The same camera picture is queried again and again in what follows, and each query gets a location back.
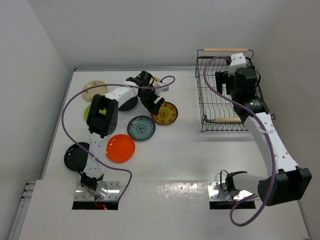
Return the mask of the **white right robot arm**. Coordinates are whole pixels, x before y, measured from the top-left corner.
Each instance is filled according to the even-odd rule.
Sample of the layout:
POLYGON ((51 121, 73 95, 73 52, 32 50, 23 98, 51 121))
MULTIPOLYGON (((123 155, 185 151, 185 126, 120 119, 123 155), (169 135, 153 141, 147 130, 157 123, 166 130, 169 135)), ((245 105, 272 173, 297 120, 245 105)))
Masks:
POLYGON ((304 195, 312 174, 291 157, 278 135, 265 101, 256 93, 258 78, 250 67, 240 67, 233 74, 215 73, 216 89, 231 97, 234 112, 253 136, 265 163, 268 177, 263 179, 247 171, 228 173, 226 190, 246 190, 266 201, 267 206, 297 201, 304 195))

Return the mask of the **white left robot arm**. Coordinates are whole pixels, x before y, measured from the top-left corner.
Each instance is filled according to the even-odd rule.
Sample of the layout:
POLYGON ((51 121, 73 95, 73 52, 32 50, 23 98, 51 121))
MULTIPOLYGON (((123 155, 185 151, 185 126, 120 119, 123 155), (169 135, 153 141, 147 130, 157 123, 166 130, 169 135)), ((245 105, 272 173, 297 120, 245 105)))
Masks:
POLYGON ((151 113, 157 114, 165 99, 151 84, 153 76, 142 71, 136 77, 129 77, 122 86, 104 95, 96 94, 91 102, 87 117, 90 132, 90 144, 86 165, 80 171, 80 182, 93 191, 97 190, 98 181, 104 176, 96 158, 102 152, 107 136, 114 133, 118 123, 118 111, 121 106, 134 98, 140 98, 142 105, 151 113))

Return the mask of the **yellow patterned plate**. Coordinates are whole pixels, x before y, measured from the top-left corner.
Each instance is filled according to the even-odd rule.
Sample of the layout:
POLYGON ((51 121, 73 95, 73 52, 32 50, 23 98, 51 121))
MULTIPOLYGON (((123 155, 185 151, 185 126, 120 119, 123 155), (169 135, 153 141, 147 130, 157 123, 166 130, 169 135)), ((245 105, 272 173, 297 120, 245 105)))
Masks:
POLYGON ((165 101, 158 114, 151 114, 151 118, 159 125, 167 126, 176 121, 178 118, 178 108, 171 102, 165 101))

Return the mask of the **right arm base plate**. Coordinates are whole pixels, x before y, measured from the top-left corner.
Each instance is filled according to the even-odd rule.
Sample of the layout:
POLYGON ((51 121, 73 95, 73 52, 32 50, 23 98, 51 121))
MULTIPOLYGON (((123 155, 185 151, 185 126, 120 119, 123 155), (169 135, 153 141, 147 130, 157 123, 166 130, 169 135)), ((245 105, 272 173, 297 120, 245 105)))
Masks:
POLYGON ((211 202, 240 201, 253 195, 246 190, 233 191, 229 193, 225 181, 208 181, 207 182, 208 198, 211 202))

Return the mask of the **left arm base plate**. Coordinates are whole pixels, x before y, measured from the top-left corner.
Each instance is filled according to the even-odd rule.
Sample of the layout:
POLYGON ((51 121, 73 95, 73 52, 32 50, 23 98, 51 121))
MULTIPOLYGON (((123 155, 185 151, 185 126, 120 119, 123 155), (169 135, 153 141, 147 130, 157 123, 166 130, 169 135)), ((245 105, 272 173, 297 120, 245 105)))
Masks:
POLYGON ((93 202, 95 199, 98 202, 117 201, 120 196, 119 181, 98 181, 96 189, 77 182, 74 201, 75 202, 93 202))

